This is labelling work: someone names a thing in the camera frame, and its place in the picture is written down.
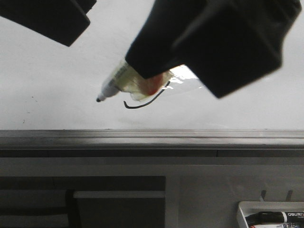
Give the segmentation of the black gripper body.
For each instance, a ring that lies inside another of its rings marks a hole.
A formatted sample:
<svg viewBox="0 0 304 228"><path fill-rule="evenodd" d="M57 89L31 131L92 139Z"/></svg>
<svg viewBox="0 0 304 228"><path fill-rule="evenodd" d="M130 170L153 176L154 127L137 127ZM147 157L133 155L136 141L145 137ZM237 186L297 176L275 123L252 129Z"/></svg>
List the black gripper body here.
<svg viewBox="0 0 304 228"><path fill-rule="evenodd" d="M126 62L145 79L181 65L173 44L206 4L206 0L156 0Z"/></svg>

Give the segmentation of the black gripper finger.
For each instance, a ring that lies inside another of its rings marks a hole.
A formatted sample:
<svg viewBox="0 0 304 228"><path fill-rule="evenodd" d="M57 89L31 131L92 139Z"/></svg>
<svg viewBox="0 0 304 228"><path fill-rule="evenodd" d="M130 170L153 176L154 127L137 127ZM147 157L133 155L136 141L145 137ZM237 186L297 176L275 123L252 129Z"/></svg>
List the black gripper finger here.
<svg viewBox="0 0 304 228"><path fill-rule="evenodd" d="M209 0L173 49L222 98L281 67L301 9L298 0Z"/></svg>
<svg viewBox="0 0 304 228"><path fill-rule="evenodd" d="M90 25L96 0L2 0L0 15L67 47Z"/></svg>

